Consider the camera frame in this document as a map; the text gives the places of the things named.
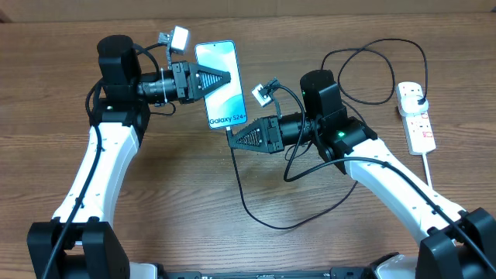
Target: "smartphone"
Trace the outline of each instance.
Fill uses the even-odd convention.
[[[200,43],[195,46],[195,54],[198,64],[231,74],[231,82],[205,96],[205,110],[210,128],[218,129],[245,123],[246,107],[234,42],[227,40]]]

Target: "wooden table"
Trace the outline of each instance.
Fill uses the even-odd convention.
[[[83,103],[101,77],[98,41],[120,33],[147,46],[174,25],[191,30],[191,50],[199,42],[236,42],[249,122],[274,114],[250,94],[260,82],[277,76],[299,92],[300,77],[318,68],[330,50],[383,37],[414,40],[429,60],[429,113],[438,146],[429,154],[434,188],[470,211],[484,207],[496,215],[495,14],[1,24],[0,277],[34,277],[26,234],[32,222],[50,220],[86,150]],[[381,43],[374,49],[391,59],[397,81],[424,84],[422,57],[413,46]],[[153,53],[165,62],[162,50]],[[337,73],[347,57],[330,57],[325,67]],[[143,70],[152,71],[140,59]],[[379,101],[391,90],[391,74],[381,58],[365,53],[345,69],[342,83],[358,98]],[[286,94],[279,96],[283,113],[298,110]],[[408,154],[396,101],[353,104],[424,178],[422,159]],[[287,184],[283,153],[236,155],[249,208],[276,226],[328,208],[353,183],[329,167]],[[312,150],[291,172],[319,162]],[[163,263],[167,270],[327,269],[418,251],[401,223],[361,185],[336,210],[301,228],[282,232],[254,222],[241,206],[225,134],[208,128],[203,102],[179,106],[174,117],[152,116],[122,185],[114,229],[130,260]]]

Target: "power strip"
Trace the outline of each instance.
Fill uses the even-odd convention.
[[[401,100],[422,95],[422,87],[415,82],[401,82],[396,88],[396,95],[398,97],[398,109],[401,111]],[[429,114],[423,112],[423,109],[422,106],[419,106],[418,112],[410,114],[409,116],[402,116],[401,119],[403,120],[403,127],[405,128],[408,151],[411,155],[422,155],[427,184],[432,187],[426,154],[436,148],[436,142],[434,141],[434,135],[432,134]]]

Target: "wall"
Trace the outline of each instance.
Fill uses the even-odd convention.
[[[0,19],[6,22],[56,22],[489,12],[495,6],[496,0],[0,0]]]

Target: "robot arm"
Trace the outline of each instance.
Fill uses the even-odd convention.
[[[228,133],[231,148],[277,153],[287,145],[311,141],[325,161],[313,169],[335,164],[369,188],[419,245],[418,259],[395,257],[377,267],[377,278],[492,276],[491,265],[496,263],[496,222],[492,216],[482,208],[468,213],[433,191],[393,156],[371,128],[348,117],[331,71],[309,72],[301,78],[300,86],[305,119],[302,113],[257,119],[237,134]],[[259,85],[252,93],[265,106],[273,90],[270,85]],[[309,171],[285,179],[293,181]],[[463,246],[455,246],[455,240]]]
[[[176,28],[160,36],[167,53],[182,53],[188,32]],[[115,205],[122,180],[136,155],[150,119],[149,104],[168,102],[189,104],[230,82],[230,73],[186,61],[168,61],[168,69],[141,74],[137,46],[128,36],[114,35],[98,44],[98,63],[102,79],[95,85],[91,112],[90,139],[76,179],[62,205],[50,222],[35,222],[27,243],[38,278],[157,278],[157,266],[130,263],[112,230]],[[204,78],[216,76],[216,82]],[[100,89],[105,98],[99,98]],[[102,151],[81,206],[74,209],[76,198],[90,175],[97,151],[97,130],[102,137]],[[72,222],[69,216],[76,210]],[[82,245],[84,255],[67,255],[74,245]]]
[[[367,157],[387,161],[406,174],[421,190],[453,220],[460,219],[458,212],[464,212],[455,204],[428,187],[407,167],[397,160],[381,139],[367,139],[353,147],[353,152],[345,157]],[[379,164],[358,160],[345,162],[348,175],[371,190],[403,223],[414,240],[420,242],[429,236],[431,228],[439,230],[449,224],[432,210],[410,184],[392,170]]]
[[[140,142],[133,126],[123,126],[122,123],[103,122],[98,125],[102,134],[103,152],[91,183],[86,191],[83,205],[74,217],[74,222],[84,223],[91,217],[100,222],[108,222],[113,227],[115,205],[131,159],[140,148]],[[59,218],[60,222],[67,221],[74,207],[74,198],[79,195],[96,154],[97,145],[95,128],[90,128],[90,137],[86,154],[62,205],[55,211],[52,219]]]

